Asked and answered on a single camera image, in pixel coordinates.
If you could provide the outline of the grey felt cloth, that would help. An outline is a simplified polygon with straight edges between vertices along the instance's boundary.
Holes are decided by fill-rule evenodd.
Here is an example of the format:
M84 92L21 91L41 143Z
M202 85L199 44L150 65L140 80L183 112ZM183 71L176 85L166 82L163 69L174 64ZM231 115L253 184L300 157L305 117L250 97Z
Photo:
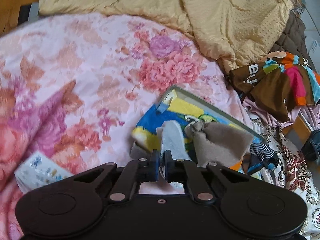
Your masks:
M174 160L191 160L185 150L184 136L180 124L175 120L163 122L156 129L157 138L160 142L160 173L165 178L165 151L170 151Z

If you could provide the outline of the grey drawstring pouch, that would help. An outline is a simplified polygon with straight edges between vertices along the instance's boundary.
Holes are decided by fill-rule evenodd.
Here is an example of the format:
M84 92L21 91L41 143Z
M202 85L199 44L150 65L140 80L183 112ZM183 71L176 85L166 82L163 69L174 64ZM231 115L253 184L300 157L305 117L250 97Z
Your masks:
M214 121L192 122L184 132L193 140L199 167L217 163L229 168L243 159L254 139L247 131Z

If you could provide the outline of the navy patterned sock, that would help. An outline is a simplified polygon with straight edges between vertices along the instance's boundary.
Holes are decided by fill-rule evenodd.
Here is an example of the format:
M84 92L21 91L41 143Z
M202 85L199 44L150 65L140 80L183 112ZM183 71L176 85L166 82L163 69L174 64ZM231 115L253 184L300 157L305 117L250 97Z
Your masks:
M279 158L276 151L272 150L264 143L252 142L249 148L251 158L247 170L248 175L252 175L262 168L273 171L279 164Z

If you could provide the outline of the orange sock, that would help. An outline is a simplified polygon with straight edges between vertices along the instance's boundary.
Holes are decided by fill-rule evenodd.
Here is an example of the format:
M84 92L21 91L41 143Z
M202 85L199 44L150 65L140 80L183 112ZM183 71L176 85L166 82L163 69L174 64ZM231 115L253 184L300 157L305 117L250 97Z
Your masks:
M239 161L236 162L236 164L230 166L229 168L234 171L239 171L242 167L242 161L243 159L240 159Z

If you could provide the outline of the grey tray cartoon frog picture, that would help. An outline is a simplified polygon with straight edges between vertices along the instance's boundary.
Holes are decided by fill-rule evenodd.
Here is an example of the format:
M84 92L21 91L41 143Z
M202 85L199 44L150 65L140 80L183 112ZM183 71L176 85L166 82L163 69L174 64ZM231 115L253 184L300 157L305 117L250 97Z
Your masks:
M160 142L157 138L156 129L161 127L163 122L169 120L175 120L180 124L184 136L185 150L196 164L197 157L193 140L187 137L184 132L185 127L195 121L201 120L205 123L214 121L242 129L253 135L253 142L265 144L265 139L262 136L231 115L180 87L172 86L165 92L161 100L152 105L137 123L132 131L135 145L146 152L152 152L152 150L160 151Z

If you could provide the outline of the white milk carton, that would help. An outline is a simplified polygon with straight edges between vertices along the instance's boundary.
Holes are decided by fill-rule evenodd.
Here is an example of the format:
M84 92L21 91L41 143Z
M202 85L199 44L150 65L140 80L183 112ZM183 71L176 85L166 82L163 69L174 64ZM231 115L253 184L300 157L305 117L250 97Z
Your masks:
M23 194L73 176L40 151L33 153L14 172Z

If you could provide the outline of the pink floral bedspread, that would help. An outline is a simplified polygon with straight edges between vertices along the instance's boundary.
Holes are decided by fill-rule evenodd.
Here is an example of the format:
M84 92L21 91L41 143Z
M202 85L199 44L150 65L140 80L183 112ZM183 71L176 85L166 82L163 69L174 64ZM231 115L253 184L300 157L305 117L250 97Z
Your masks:
M14 171L36 151L77 174L130 161L131 132L172 85L251 121L219 65L133 16L62 15L1 38L1 239L19 239Z

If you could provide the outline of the white maroon damask blanket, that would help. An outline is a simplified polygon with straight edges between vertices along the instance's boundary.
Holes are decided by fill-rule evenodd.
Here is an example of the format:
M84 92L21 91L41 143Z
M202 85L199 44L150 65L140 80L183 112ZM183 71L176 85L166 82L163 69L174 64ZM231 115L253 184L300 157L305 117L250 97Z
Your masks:
M306 239L319 239L319 190L313 183L303 154L285 138L281 127L271 127L255 114L250 114L249 117L253 130L266 139L268 146L279 158L279 164L274 171L262 171L263 178L271 184L296 193L304 200L308 207L308 216L300 234Z

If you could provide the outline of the blue denim jeans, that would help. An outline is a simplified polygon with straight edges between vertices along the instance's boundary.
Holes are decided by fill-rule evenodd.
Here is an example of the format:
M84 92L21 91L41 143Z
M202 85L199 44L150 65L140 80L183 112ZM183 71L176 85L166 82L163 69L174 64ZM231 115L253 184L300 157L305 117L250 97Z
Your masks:
M310 133L307 141L303 145L301 152L308 161L317 161L319 159L320 130L316 129Z

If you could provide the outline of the brown multicolour shirt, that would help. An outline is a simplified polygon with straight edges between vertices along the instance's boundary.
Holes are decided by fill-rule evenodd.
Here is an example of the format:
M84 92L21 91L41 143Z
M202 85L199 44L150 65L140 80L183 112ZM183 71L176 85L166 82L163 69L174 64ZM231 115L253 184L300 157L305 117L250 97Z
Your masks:
M229 72L232 86L278 121L298 106L319 104L319 75L302 56L274 51L258 63Z

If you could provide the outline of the lilac cloth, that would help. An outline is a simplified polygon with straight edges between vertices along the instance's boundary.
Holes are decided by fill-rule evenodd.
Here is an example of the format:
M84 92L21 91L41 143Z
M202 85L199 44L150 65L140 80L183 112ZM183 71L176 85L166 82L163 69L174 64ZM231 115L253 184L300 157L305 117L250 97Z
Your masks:
M288 116L288 121L278 121L276 118L274 118L270 113L267 113L267 111L261 109L256 105L255 102L252 102L248 98L245 98L245 100L242 102L242 105L247 109L250 113L258 116L261 121L268 124L271 127L288 127L292 125L299 114L303 116L306 121L311 126L311 130L319 129L319 105L317 106L298 106L295 107L292 111L290 111Z

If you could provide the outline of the beige dotted quilt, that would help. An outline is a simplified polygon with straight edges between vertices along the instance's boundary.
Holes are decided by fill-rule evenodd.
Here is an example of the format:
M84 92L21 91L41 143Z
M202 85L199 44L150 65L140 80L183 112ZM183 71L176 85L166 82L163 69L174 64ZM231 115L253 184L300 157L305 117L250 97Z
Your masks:
M40 13L135 15L191 37L230 70L268 54L286 27L291 0L40 0Z

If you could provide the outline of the brown quilted jacket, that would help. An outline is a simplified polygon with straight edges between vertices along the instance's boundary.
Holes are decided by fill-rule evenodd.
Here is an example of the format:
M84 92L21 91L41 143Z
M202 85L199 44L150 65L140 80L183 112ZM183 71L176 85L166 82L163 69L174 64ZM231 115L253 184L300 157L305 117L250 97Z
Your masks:
M280 38L278 38L274 43L269 52L287 51L291 54L302 56L307 60L310 68L315 71L316 68L307 52L304 30L305 25L303 21L290 11L289 19L284 31L281 33Z

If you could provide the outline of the wooden bed frame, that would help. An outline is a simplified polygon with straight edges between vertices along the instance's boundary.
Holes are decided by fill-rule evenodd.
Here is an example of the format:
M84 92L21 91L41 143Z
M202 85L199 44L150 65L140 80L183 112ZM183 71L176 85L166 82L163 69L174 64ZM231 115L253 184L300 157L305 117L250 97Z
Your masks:
M31 5L39 0L1 0L0 13L0 35L5 35L18 26L20 8Z

